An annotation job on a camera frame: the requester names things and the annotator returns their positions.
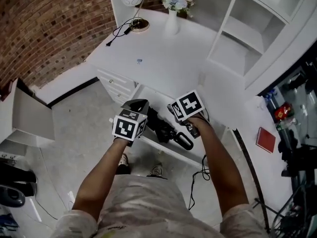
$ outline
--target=table lamp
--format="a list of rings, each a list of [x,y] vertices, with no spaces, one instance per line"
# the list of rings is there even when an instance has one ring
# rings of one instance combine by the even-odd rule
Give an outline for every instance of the table lamp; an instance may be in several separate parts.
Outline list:
[[[137,16],[137,14],[139,13],[139,11],[142,7],[144,0],[121,0],[121,1],[126,6],[136,6],[136,5],[141,4],[140,7],[138,8],[137,12],[135,13],[135,15],[132,18],[132,21],[130,23],[130,28],[133,32],[143,32],[143,31],[147,30],[150,26],[149,22],[147,20],[142,19],[142,18]]]

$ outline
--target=hand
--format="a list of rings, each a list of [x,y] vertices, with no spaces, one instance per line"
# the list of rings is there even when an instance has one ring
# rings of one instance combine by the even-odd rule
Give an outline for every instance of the hand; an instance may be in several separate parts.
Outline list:
[[[126,140],[126,139],[124,139],[124,138],[121,138],[121,137],[117,137],[117,138],[114,139],[113,142],[116,143],[116,144],[120,144],[120,145],[127,146],[130,141],[129,141],[129,140]]]
[[[192,123],[197,129],[206,125],[211,126],[200,114],[195,114],[192,117],[189,117],[187,120]]]

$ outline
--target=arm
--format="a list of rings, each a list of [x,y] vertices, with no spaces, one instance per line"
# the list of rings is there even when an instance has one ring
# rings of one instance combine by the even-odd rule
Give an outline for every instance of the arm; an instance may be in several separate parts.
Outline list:
[[[248,204],[238,168],[213,128],[199,118],[189,118],[189,121],[201,134],[222,215],[236,205]]]
[[[110,191],[122,153],[128,141],[116,139],[79,187],[72,210],[82,210],[98,221]]]

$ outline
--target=lamp base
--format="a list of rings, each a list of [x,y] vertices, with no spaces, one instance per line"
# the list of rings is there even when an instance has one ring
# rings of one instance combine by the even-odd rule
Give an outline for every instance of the lamp base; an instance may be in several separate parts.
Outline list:
[[[149,28],[150,24],[145,19],[135,19],[129,26],[131,27],[132,32],[143,32]]]

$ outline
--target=brick wall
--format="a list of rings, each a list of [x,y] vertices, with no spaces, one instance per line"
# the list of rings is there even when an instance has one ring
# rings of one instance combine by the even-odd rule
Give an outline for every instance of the brick wall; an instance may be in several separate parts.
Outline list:
[[[145,8],[163,9],[145,0]],[[39,87],[80,64],[114,29],[110,0],[0,0],[0,87]]]

